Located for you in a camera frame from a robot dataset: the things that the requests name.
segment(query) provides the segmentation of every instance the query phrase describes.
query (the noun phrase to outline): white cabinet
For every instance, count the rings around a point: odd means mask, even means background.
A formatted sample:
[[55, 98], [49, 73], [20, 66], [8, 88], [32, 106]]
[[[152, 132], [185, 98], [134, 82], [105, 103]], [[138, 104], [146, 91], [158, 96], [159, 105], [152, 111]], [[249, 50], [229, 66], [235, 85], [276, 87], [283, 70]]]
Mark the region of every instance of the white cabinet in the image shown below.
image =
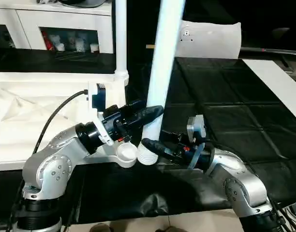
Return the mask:
[[91, 42], [85, 41], [87, 50], [90, 44], [98, 44], [100, 53], [113, 53], [112, 18], [110, 15], [74, 14], [65, 12], [17, 10], [22, 27], [30, 43], [31, 49], [46, 50], [47, 47], [41, 31], [55, 32], [59, 37], [71, 31], [87, 37], [95, 37]]
[[16, 10], [0, 9], [0, 47], [13, 44], [15, 48], [30, 49]]

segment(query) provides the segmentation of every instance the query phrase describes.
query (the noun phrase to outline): white panel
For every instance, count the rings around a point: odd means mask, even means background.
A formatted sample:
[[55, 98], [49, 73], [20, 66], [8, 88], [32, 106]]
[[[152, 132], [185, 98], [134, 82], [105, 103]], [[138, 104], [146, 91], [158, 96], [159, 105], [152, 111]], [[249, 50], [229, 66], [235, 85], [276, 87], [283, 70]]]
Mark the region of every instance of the white panel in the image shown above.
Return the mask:
[[296, 117], [296, 82], [271, 60], [244, 59], [244, 62]]
[[39, 27], [96, 30], [101, 53], [113, 53], [112, 19], [110, 16], [61, 12], [18, 10], [22, 26], [32, 49], [46, 50]]
[[30, 49], [29, 42], [15, 10], [0, 9], [0, 25], [5, 25], [16, 48]]

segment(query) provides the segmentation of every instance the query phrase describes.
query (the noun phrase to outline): wire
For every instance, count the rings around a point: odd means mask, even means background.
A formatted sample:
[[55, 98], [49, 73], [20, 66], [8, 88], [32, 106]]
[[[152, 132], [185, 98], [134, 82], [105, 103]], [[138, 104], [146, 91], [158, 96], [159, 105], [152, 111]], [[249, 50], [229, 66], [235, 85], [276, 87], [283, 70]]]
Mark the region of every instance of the wire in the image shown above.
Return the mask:
[[[34, 148], [34, 150], [33, 150], [33, 152], [32, 152], [32, 155], [34, 155], [36, 152], [37, 152], [37, 150], [38, 150], [38, 148], [39, 148], [39, 146], [40, 146], [40, 144], [41, 144], [41, 141], [42, 141], [42, 139], [43, 139], [43, 137], [44, 137], [44, 135], [45, 135], [45, 132], [46, 132], [46, 130], [47, 130], [47, 128], [48, 128], [48, 126], [49, 126], [49, 124], [51, 123], [51, 121], [53, 120], [53, 118], [58, 114], [58, 112], [67, 104], [67, 103], [69, 103], [71, 100], [73, 100], [74, 98], [76, 98], [76, 97], [78, 97], [78, 96], [80, 96], [80, 95], [82, 95], [82, 94], [85, 94], [85, 95], [87, 95], [88, 94], [88, 90], [87, 89], [85, 89], [85, 90], [82, 90], [82, 91], [79, 91], [79, 92], [77, 92], [77, 93], [75, 93], [74, 95], [72, 95], [72, 96], [70, 96], [68, 99], [66, 99], [52, 114], [51, 114], [51, 116], [49, 117], [49, 119], [47, 120], [47, 122], [45, 123], [45, 125], [44, 125], [44, 127], [43, 127], [43, 129], [42, 129], [42, 132], [41, 132], [41, 134], [40, 134], [40, 136], [39, 136], [39, 138], [38, 138], [38, 140], [37, 140], [37, 142], [36, 142], [36, 145], [35, 145], [35, 148]], [[13, 207], [12, 207], [12, 209], [11, 209], [11, 215], [10, 215], [10, 218], [9, 218], [9, 221], [8, 221], [8, 225], [7, 225], [7, 228], [6, 228], [6, 232], [10, 232], [10, 230], [11, 230], [11, 227], [12, 227], [12, 223], [13, 223], [13, 220], [14, 220], [14, 217], [15, 217], [15, 212], [16, 212], [16, 210], [17, 210], [17, 205], [18, 205], [18, 203], [20, 202], [20, 197], [21, 197], [21, 191], [22, 191], [22, 189], [23, 189], [23, 187], [24, 187], [24, 184], [25, 184], [25, 182], [24, 182], [24, 180], [22, 179], [21, 180], [21, 183], [20, 183], [20, 186], [19, 186], [19, 188], [18, 188], [18, 191], [17, 191], [17, 194], [16, 194], [16, 197], [15, 197], [15, 201], [14, 201], [14, 203], [13, 203]]]
[[291, 216], [293, 216], [293, 217], [296, 219], [296, 215], [294, 215], [294, 214], [289, 210], [289, 208], [286, 208], [286, 209], [285, 209], [285, 212], [286, 212], [286, 214], [288, 214], [287, 212], [289, 212], [289, 214], [290, 214]]

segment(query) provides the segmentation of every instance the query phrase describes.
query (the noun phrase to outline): white cup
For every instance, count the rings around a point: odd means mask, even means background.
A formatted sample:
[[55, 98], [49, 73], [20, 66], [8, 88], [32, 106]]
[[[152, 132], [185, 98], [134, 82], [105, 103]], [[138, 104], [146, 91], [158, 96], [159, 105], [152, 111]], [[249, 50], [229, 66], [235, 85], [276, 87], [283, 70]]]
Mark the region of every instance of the white cup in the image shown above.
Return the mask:
[[116, 155], [123, 161], [132, 161], [137, 158], [137, 147], [130, 142], [121, 144], [117, 148]]

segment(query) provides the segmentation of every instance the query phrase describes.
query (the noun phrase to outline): black cable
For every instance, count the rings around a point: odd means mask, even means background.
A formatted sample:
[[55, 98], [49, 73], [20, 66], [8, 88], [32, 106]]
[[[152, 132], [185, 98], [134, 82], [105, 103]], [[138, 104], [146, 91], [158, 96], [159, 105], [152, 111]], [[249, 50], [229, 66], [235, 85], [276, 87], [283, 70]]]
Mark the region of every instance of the black cable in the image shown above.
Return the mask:
[[[287, 209], [287, 208], [285, 209], [285, 213], [288, 215], [288, 209]], [[293, 220], [293, 221], [294, 221], [294, 220]], [[290, 225], [290, 227], [291, 227], [291, 230], [293, 231], [293, 226]]]
[[[46, 130], [47, 130], [47, 128], [48, 128], [48, 126], [49, 126], [49, 124], [51, 123], [51, 121], [53, 120], [53, 118], [58, 114], [58, 112], [67, 104], [67, 103], [69, 103], [71, 100], [73, 100], [74, 98], [76, 98], [76, 97], [78, 97], [78, 96], [80, 96], [80, 95], [82, 95], [82, 94], [85, 94], [85, 95], [87, 95], [88, 94], [88, 90], [87, 89], [85, 89], [85, 90], [82, 90], [82, 91], [79, 91], [79, 92], [77, 92], [77, 93], [75, 93], [74, 95], [72, 95], [72, 96], [70, 96], [68, 99], [66, 99], [52, 114], [51, 114], [51, 116], [49, 117], [49, 119], [47, 120], [47, 122], [46, 122], [46, 124], [44, 125], [44, 127], [43, 127], [43, 130], [42, 130], [42, 132], [41, 132], [41, 134], [40, 134], [40, 136], [39, 136], [39, 138], [38, 138], [38, 140], [37, 140], [37, 142], [36, 142], [36, 145], [35, 145], [35, 148], [34, 148], [34, 150], [33, 150], [33, 152], [32, 152], [32, 155], [33, 154], [35, 154], [36, 152], [37, 152], [37, 150], [38, 150], [38, 148], [39, 148], [39, 146], [40, 146], [40, 144], [41, 144], [41, 141], [42, 141], [42, 139], [43, 139], [43, 137], [44, 137], [44, 135], [45, 135], [45, 132], [46, 132]], [[19, 188], [18, 188], [18, 191], [17, 191], [17, 194], [16, 194], [16, 197], [15, 197], [15, 201], [14, 201], [14, 204], [13, 204], [13, 207], [12, 207], [12, 209], [11, 209], [11, 215], [10, 215], [10, 218], [9, 218], [9, 222], [8, 222], [8, 225], [7, 225], [7, 228], [6, 228], [6, 232], [10, 232], [10, 230], [11, 230], [11, 227], [12, 227], [12, 223], [13, 223], [13, 219], [14, 219], [14, 215], [15, 215], [15, 212], [16, 212], [16, 210], [17, 210], [17, 205], [18, 205], [18, 203], [19, 203], [19, 201], [20, 201], [20, 198], [21, 198], [21, 191], [22, 191], [22, 189], [23, 189], [23, 187], [24, 187], [24, 184], [25, 184], [25, 182], [24, 182], [24, 180], [22, 179], [21, 180], [21, 183], [20, 183], [20, 186], [19, 186]]]
[[285, 211], [279, 205], [277, 205], [277, 208], [282, 213], [282, 215], [288, 220], [288, 222], [290, 223], [290, 225], [293, 226], [293, 228], [296, 231], [296, 224], [294, 223], [294, 221], [292, 220], [292, 218], [290, 218], [288, 216], [288, 214], [286, 214]]

